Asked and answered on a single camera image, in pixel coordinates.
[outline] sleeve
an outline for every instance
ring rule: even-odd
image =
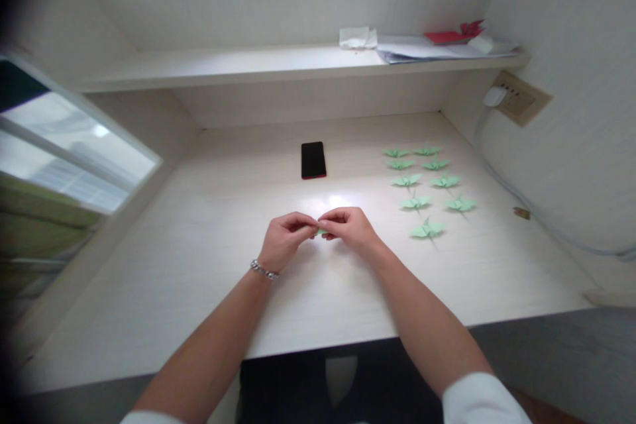
[[[495,376],[469,374],[442,396],[445,424],[532,424],[517,400]]]
[[[121,424],[183,424],[179,419],[168,414],[153,411],[133,411],[126,414]]]

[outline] white shelf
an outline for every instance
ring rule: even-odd
[[[521,53],[509,58],[388,65],[374,50],[346,51],[333,44],[253,50],[145,52],[129,56],[81,80],[74,85],[74,89],[83,93],[97,93],[343,76],[517,68],[526,65],[529,58],[529,55]]]

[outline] smartphone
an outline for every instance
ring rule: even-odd
[[[306,142],[301,145],[303,179],[315,179],[327,175],[325,152],[322,142]]]

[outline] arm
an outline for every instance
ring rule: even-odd
[[[468,330],[380,240],[361,209],[334,209],[324,214],[319,223],[329,232],[323,238],[341,238],[371,266],[404,348],[438,396],[467,374],[492,374]]]
[[[298,246],[313,238],[317,225],[298,212],[272,220],[258,263],[280,272]],[[271,287],[271,280],[249,270],[161,368],[133,410],[168,414],[187,424],[205,422],[239,370]]]

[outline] silver bracelet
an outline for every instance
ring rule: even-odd
[[[265,270],[263,267],[261,267],[260,263],[258,263],[258,260],[256,259],[252,260],[252,263],[250,263],[250,267],[255,272],[258,272],[261,275],[265,275],[270,280],[275,280],[276,278],[279,277],[279,275],[276,272],[270,272],[269,270]]]

